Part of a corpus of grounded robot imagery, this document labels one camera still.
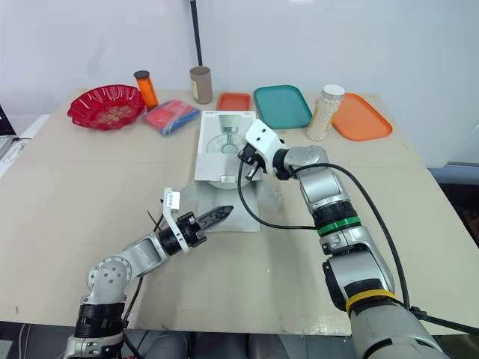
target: red and blue package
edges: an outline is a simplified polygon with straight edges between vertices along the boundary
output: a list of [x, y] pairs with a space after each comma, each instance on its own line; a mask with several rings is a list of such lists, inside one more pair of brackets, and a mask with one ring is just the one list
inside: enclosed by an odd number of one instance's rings
[[173, 99], [162, 103], [148, 112], [143, 118], [164, 136], [170, 135], [175, 129], [194, 120], [200, 110], [186, 102]]

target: yellow ring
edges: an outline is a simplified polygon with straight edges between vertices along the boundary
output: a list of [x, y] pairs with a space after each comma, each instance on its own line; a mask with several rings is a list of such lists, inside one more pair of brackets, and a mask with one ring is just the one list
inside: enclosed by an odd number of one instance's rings
[[349, 298], [346, 302], [346, 313], [349, 315], [350, 314], [350, 308], [353, 304], [355, 304], [357, 301], [360, 301], [365, 298], [369, 297], [389, 297], [396, 299], [396, 296], [389, 292], [388, 290], [384, 289], [372, 289], [372, 290], [366, 290], [364, 292], [360, 292], [358, 294], [353, 295], [351, 298]]

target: glass jar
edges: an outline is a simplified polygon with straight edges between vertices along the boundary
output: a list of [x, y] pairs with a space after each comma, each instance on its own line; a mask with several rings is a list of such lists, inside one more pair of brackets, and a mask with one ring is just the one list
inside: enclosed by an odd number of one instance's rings
[[313, 141], [322, 141], [332, 124], [333, 116], [344, 97], [344, 89], [339, 85], [325, 85], [316, 100], [316, 108], [309, 123], [306, 135]]

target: orange plastic plate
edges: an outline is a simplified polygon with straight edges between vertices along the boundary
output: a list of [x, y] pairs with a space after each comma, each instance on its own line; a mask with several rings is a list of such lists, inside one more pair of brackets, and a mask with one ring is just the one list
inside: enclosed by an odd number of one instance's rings
[[332, 125], [341, 136], [352, 141], [368, 141], [388, 136], [391, 124], [365, 99], [355, 93], [344, 94]]
[[251, 110], [251, 96], [247, 93], [223, 92], [219, 95], [216, 109], [221, 111]]

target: white wall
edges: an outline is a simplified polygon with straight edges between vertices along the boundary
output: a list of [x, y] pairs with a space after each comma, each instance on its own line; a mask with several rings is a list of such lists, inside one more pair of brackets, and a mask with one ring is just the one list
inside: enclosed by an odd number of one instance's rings
[[451, 161], [479, 164], [479, 125], [459, 146]]
[[75, 89], [190, 86], [189, 1], [1, 0], [0, 100], [7, 114], [51, 113]]
[[[479, 123], [479, 1], [198, 0], [198, 12], [218, 90], [377, 92], [429, 167]], [[3, 0], [1, 103], [45, 113], [74, 88], [133, 84], [139, 68], [189, 88], [190, 17], [188, 0]]]

